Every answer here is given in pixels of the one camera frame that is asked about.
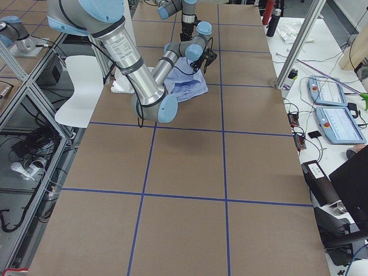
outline white label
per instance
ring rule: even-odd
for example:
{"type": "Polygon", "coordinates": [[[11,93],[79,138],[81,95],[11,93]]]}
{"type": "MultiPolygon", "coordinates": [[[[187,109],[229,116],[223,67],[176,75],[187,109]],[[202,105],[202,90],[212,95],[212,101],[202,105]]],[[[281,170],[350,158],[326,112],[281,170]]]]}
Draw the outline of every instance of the white label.
{"type": "Polygon", "coordinates": [[[123,60],[133,52],[128,39],[123,35],[117,41],[105,45],[106,49],[112,55],[116,62],[123,60]]]}
{"type": "Polygon", "coordinates": [[[324,177],[323,172],[320,170],[320,167],[316,163],[310,164],[308,166],[310,168],[310,171],[312,172],[312,174],[315,176],[316,179],[324,177]]]}

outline red handle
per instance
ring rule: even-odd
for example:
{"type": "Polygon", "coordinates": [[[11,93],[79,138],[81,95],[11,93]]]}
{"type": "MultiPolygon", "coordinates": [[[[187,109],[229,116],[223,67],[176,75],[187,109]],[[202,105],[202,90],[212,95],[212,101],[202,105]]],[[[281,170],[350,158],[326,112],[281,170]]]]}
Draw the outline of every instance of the red handle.
{"type": "Polygon", "coordinates": [[[274,9],[274,5],[275,0],[269,0],[267,2],[266,10],[263,13],[263,20],[262,20],[263,26],[266,26],[269,23],[272,10],[274,9]]]}

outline blue cable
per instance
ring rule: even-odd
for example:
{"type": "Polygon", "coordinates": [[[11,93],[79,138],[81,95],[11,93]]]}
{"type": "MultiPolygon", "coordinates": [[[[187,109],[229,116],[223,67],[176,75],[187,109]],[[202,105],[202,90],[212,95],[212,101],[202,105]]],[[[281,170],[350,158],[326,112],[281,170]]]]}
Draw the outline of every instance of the blue cable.
{"type": "Polygon", "coordinates": [[[357,250],[357,252],[354,254],[354,256],[352,257],[352,259],[351,259],[351,261],[350,261],[350,263],[349,263],[349,266],[347,267],[347,270],[346,270],[345,276],[347,276],[347,274],[349,273],[350,267],[351,267],[351,265],[352,265],[353,261],[355,261],[355,258],[357,257],[357,254],[358,254],[358,253],[359,253],[363,248],[365,248],[365,247],[368,247],[368,244],[365,244],[364,246],[362,246],[361,248],[359,248],[359,249],[357,250]]]}

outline blue device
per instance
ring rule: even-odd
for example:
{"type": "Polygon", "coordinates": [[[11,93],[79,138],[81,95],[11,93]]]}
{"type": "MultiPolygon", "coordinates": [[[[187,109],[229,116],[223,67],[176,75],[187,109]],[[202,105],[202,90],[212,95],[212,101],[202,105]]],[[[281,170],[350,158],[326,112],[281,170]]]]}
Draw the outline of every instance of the blue device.
{"type": "Polygon", "coordinates": [[[316,107],[316,116],[331,144],[354,145],[367,142],[347,107],[319,106],[316,107]]]}
{"type": "Polygon", "coordinates": [[[308,90],[313,102],[318,105],[347,106],[343,87],[324,76],[310,76],[308,90]]]}

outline gray floor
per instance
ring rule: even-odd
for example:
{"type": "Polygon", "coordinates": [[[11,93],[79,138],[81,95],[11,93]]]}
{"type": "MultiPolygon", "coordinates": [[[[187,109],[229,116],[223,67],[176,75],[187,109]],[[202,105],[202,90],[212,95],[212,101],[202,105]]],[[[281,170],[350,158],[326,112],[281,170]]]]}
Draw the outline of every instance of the gray floor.
{"type": "MultiPolygon", "coordinates": [[[[300,0],[286,0],[286,9],[284,11],[284,17],[305,17],[311,4],[312,0],[305,0],[301,3],[300,0]]],[[[335,12],[335,7],[332,1],[327,1],[324,5],[321,15],[324,18],[329,30],[334,36],[335,40],[339,45],[344,44],[350,35],[351,25],[348,24],[346,18],[343,17],[338,11],[335,12]]]]}

